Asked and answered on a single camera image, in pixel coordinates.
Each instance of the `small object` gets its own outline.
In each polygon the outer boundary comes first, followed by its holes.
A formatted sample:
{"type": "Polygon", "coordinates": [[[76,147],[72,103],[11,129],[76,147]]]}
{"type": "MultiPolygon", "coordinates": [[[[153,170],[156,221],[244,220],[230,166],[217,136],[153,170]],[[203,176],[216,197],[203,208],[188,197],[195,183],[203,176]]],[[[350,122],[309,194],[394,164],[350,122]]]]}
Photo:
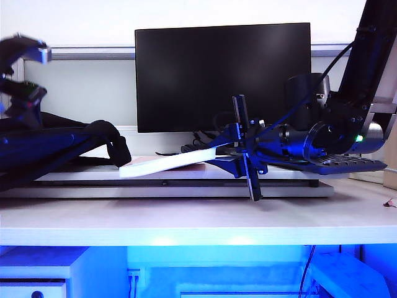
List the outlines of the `small object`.
{"type": "Polygon", "coordinates": [[[32,293],[32,298],[44,298],[44,295],[40,291],[34,291],[32,293]]]}
{"type": "Polygon", "coordinates": [[[390,199],[390,200],[388,200],[386,203],[384,203],[383,206],[384,206],[384,207],[394,207],[394,208],[397,208],[397,206],[394,205],[392,199],[390,199]]]}

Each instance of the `white wall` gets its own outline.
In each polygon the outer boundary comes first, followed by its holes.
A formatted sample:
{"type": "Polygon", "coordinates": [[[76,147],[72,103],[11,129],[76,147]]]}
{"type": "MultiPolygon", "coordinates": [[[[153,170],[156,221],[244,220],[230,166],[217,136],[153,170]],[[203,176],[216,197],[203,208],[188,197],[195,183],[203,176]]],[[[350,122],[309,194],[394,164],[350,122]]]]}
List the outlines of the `white wall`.
{"type": "Polygon", "coordinates": [[[1,37],[131,45],[135,29],[311,22],[312,43],[354,39],[365,0],[1,0],[1,37]]]}

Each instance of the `desk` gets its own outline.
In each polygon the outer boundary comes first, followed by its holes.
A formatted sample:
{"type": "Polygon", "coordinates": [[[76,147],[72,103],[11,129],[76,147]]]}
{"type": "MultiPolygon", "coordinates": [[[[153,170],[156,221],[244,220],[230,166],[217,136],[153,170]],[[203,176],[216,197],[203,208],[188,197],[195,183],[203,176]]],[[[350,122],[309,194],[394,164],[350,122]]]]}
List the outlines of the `desk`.
{"type": "Polygon", "coordinates": [[[1,199],[2,245],[158,246],[397,243],[397,191],[327,180],[329,198],[1,199]]]}

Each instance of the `white drawer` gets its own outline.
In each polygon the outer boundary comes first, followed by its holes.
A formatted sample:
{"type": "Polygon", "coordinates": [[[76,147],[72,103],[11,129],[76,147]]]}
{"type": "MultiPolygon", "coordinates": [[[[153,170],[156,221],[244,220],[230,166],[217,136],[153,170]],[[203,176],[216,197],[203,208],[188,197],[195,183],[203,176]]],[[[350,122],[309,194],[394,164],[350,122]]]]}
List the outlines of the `white drawer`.
{"type": "Polygon", "coordinates": [[[1,298],[31,298],[35,291],[40,291],[43,298],[66,298],[66,284],[64,282],[0,283],[1,298]]]}

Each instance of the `black cable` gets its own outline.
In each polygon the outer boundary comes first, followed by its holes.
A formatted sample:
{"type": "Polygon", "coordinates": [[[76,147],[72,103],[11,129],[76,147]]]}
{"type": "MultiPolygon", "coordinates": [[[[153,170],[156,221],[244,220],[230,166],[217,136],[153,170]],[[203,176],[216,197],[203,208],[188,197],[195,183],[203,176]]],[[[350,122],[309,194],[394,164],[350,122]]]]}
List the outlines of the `black cable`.
{"type": "Polygon", "coordinates": [[[310,265],[310,261],[314,255],[314,250],[316,249],[316,245],[313,245],[311,247],[311,251],[310,251],[310,255],[308,258],[308,261],[306,262],[306,266],[305,266],[305,270],[303,270],[303,274],[302,274],[302,279],[300,281],[300,287],[299,287],[299,295],[298,298],[302,298],[302,293],[303,293],[303,284],[305,283],[305,278],[306,278],[306,273],[308,271],[309,265],[310,265]]]}
{"type": "Polygon", "coordinates": [[[134,278],[134,298],[136,298],[136,289],[138,287],[139,276],[136,275],[134,278]]]}
{"type": "Polygon", "coordinates": [[[287,120],[293,113],[295,113],[298,108],[308,102],[308,99],[311,97],[312,93],[317,89],[317,87],[321,84],[321,82],[323,81],[323,79],[327,76],[327,74],[329,73],[329,71],[331,70],[332,67],[334,67],[334,65],[336,64],[336,62],[338,62],[339,59],[341,59],[341,57],[353,46],[354,41],[351,42],[350,44],[348,44],[339,54],[337,57],[335,57],[335,59],[333,59],[333,61],[328,65],[328,67],[325,69],[324,73],[320,76],[320,78],[318,79],[318,81],[314,84],[313,89],[308,92],[306,94],[306,96],[297,104],[295,104],[283,117],[279,118],[279,120],[277,120],[276,122],[274,122],[271,126],[265,128],[263,131],[257,133],[256,135],[248,138],[247,140],[252,140],[255,138],[260,137],[261,135],[264,135],[265,133],[267,133],[270,130],[273,130],[276,126],[278,126],[279,124],[281,124],[283,121],[287,120]]]}

